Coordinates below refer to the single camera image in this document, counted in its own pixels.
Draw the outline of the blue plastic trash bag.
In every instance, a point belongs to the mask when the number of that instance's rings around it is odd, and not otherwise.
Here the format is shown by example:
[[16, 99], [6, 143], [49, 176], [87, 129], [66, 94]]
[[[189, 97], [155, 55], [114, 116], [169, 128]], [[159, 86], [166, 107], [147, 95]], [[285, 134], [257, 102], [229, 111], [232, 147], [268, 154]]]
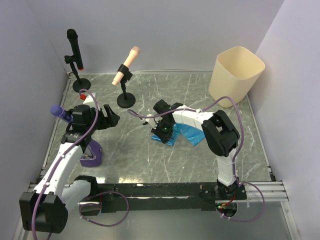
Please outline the blue plastic trash bag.
[[205, 138], [201, 130], [182, 123], [161, 123], [156, 128], [152, 128], [151, 133], [153, 140], [168, 146], [173, 146], [179, 136], [184, 137], [193, 146], [198, 145]]

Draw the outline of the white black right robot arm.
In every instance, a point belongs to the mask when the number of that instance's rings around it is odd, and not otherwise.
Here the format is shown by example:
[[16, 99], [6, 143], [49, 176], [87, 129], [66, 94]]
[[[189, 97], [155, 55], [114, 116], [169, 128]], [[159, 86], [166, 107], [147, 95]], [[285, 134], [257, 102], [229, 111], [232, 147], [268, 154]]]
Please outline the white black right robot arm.
[[223, 110], [203, 112], [177, 102], [169, 105], [162, 99], [153, 106], [153, 110], [161, 115], [161, 120], [148, 120], [147, 123], [151, 125], [155, 138], [164, 144], [174, 144], [179, 124], [200, 132], [200, 138], [206, 140], [209, 149], [216, 155], [217, 192], [223, 199], [235, 195], [239, 178], [233, 158], [240, 134], [227, 114]]

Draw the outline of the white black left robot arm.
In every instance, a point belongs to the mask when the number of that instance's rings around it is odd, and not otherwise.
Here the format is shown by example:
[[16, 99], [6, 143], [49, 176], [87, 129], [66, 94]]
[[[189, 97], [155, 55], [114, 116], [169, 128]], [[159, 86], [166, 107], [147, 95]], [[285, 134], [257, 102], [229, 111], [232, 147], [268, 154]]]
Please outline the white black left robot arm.
[[98, 183], [93, 176], [78, 176], [69, 187], [65, 185], [76, 163], [88, 168], [102, 164], [102, 147], [92, 134], [115, 127], [120, 120], [108, 104], [103, 107], [96, 110], [80, 104], [69, 110], [72, 122], [62, 136], [54, 162], [33, 191], [23, 192], [19, 199], [25, 230], [59, 234], [80, 200], [98, 197]]

